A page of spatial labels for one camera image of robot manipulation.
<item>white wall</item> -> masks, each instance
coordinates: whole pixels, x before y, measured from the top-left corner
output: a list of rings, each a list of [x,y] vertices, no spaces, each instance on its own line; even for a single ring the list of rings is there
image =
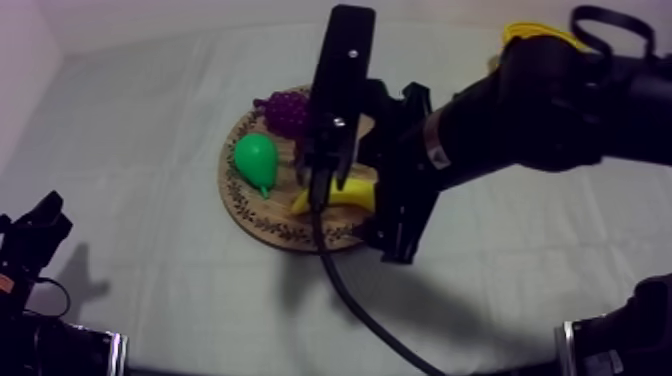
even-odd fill
[[[337,2],[374,7],[392,21],[451,22],[501,28],[517,20],[565,27],[571,9],[599,4],[637,15],[670,47],[670,0],[41,0],[66,52],[82,53],[204,28],[325,22]]]
[[[0,173],[62,59],[33,0],[0,1]]]

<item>yellow handle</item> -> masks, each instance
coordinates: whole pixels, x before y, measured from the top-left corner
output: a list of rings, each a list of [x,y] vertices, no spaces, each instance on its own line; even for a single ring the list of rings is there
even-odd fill
[[[515,22],[504,28],[502,40],[507,45],[515,37],[529,38],[538,35],[550,35],[560,38],[581,51],[587,51],[588,47],[576,39],[572,34],[560,31],[550,26],[536,22]]]

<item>black cable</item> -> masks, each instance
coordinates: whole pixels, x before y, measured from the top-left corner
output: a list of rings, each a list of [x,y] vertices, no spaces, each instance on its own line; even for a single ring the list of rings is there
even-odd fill
[[[72,301],[71,301],[71,299],[70,299],[70,294],[68,293],[68,290],[67,290],[67,289],[66,289],[60,282],[58,282],[58,281],[56,281],[56,280],[54,280],[54,279],[51,279],[51,278],[47,278],[47,277],[38,277],[38,278],[35,280],[35,283],[50,283],[50,284],[52,284],[52,285],[58,287],[58,288],[63,292],[63,296],[65,296],[65,309],[63,309],[63,312],[61,312],[61,313],[58,314],[58,315],[44,315],[44,314],[42,314],[42,313],[40,313],[40,312],[35,312],[35,311],[33,311],[33,310],[30,310],[30,309],[24,309],[24,310],[23,310],[24,312],[31,313],[31,314],[33,314],[33,315],[35,315],[35,316],[40,316],[40,317],[45,317],[45,318],[52,318],[52,319],[60,319],[61,317],[63,317],[63,316],[65,316],[66,314],[68,314],[68,312],[70,312],[70,306],[72,305]]]
[[[320,254],[320,259],[322,260],[322,265],[324,270],[327,272],[329,281],[334,286],[334,290],[341,298],[343,303],[348,307],[350,312],[357,317],[364,325],[366,325],[369,330],[373,332],[378,338],[385,342],[394,352],[399,354],[407,362],[415,366],[420,371],[424,372],[427,375],[432,376],[445,376],[441,370],[434,367],[426,360],[422,359],[406,347],[401,341],[399,341],[395,336],[390,334],[383,326],[381,326],[373,317],[371,317],[362,306],[355,300],[355,298],[350,294],[348,288],[343,283],[341,275],[336,268],[334,260],[331,258],[329,251],[327,250],[327,245],[324,242],[324,234],[322,233],[322,217],[319,212],[312,212],[312,224],[313,224],[313,238],[315,245],[317,246],[317,251]]]

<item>fake fruit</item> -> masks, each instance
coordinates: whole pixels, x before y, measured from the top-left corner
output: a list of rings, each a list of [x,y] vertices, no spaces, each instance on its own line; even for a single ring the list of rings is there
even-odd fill
[[[356,205],[373,213],[376,207],[373,185],[374,182],[370,180],[348,178],[343,185],[343,190],[338,190],[334,180],[329,190],[329,205]],[[308,190],[305,189],[294,200],[290,212],[298,215],[309,210]]]
[[[297,140],[308,127],[308,98],[299,92],[275,92],[267,100],[255,99],[254,106],[266,117],[266,127],[278,136]]]
[[[243,177],[267,199],[278,174],[278,149],[273,140],[259,133],[244,136],[236,143],[233,161]]]

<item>decorative border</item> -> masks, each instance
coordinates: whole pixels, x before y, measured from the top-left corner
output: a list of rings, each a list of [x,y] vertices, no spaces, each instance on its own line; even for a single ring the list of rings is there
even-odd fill
[[[302,87],[297,89],[300,93],[308,96],[310,94],[310,89],[307,87]],[[313,238],[307,226],[291,226],[286,223],[277,223],[270,220],[268,217],[262,217],[258,215],[249,205],[249,200],[242,193],[244,182],[242,176],[238,173],[238,170],[235,168],[233,155],[235,145],[240,141],[241,138],[245,137],[247,134],[255,130],[256,124],[258,124],[259,118],[262,117],[262,114],[254,109],[248,112],[245,115],[245,119],[239,124],[232,132],[235,132],[234,137],[228,139],[224,145],[226,152],[226,163],[228,164],[228,169],[224,176],[226,182],[227,195],[231,198],[233,202],[233,212],[237,216],[238,220],[247,221],[254,226],[254,228],[259,229],[262,232],[270,233],[271,235],[276,235],[284,241],[290,241],[295,244],[303,244],[306,246],[315,246]],[[331,227],[329,225],[325,228],[325,241],[329,248],[333,246],[334,242],[341,240],[346,236],[353,236],[354,225],[343,225],[339,227]],[[345,248],[349,248],[356,244],[348,245]]]

